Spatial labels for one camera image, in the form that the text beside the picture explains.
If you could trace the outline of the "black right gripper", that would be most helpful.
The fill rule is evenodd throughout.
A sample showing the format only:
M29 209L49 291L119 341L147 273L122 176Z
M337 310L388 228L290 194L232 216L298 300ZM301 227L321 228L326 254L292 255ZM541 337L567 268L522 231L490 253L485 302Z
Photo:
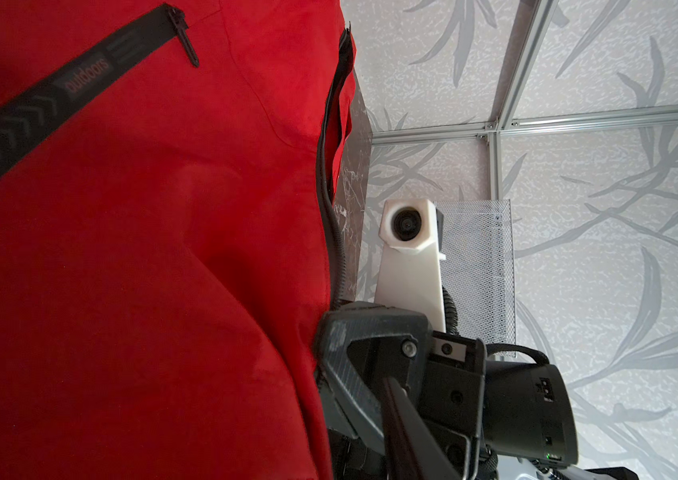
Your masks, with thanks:
M487 351L480 340L433 330L421 314L353 302L324 315L314 352L337 479L390 479L382 381L406 389L458 479L478 475Z

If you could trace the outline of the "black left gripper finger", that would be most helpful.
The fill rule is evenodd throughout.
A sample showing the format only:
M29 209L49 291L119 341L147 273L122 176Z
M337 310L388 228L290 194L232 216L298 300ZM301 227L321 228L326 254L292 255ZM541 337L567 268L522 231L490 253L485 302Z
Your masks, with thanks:
M394 377L382 381L384 447L390 479L457 480L459 475Z

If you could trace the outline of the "red X-Sport jacket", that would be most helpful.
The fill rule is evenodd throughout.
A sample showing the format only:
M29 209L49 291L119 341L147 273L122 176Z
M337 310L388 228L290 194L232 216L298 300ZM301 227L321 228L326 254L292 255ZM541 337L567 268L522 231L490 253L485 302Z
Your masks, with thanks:
M0 1L0 479L328 479L337 1Z

